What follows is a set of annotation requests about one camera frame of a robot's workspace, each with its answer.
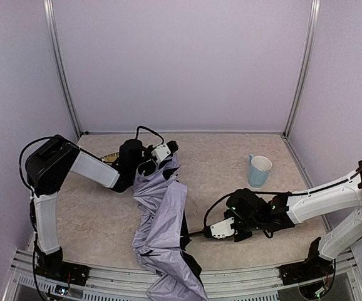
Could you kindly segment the lilac folding umbrella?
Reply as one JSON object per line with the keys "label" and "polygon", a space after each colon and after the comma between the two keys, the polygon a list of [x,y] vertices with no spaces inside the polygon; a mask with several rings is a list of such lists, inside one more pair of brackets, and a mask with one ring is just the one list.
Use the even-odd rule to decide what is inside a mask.
{"label": "lilac folding umbrella", "polygon": [[207,300],[202,269],[181,243],[187,187],[177,179],[177,155],[164,162],[164,179],[134,180],[133,199],[142,216],[132,248],[139,264],[158,276],[147,290],[151,300]]}

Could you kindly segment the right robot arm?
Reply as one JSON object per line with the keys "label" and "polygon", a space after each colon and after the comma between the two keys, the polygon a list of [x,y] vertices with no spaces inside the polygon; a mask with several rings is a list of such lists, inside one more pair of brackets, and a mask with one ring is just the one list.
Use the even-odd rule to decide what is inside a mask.
{"label": "right robot arm", "polygon": [[267,202],[250,189],[238,189],[226,201],[227,231],[236,242],[254,230],[268,238],[309,219],[350,208],[352,212],[328,234],[316,238],[305,260],[280,266],[282,282],[292,285],[332,274],[338,255],[362,238],[362,160],[340,179],[300,192],[273,193]]}

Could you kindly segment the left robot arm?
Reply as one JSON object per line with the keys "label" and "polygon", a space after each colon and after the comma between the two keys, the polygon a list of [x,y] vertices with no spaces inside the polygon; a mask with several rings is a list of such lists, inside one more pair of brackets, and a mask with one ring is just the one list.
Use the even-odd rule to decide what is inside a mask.
{"label": "left robot arm", "polygon": [[145,147],[138,138],[126,140],[118,157],[107,162],[62,135],[38,138],[24,149],[37,145],[28,157],[19,156],[19,172],[31,195],[30,216],[35,232],[36,273],[60,279],[70,276],[74,266],[63,260],[58,238],[57,202],[70,174],[93,181],[116,193],[132,187],[143,163],[161,164],[172,155],[166,142]]}

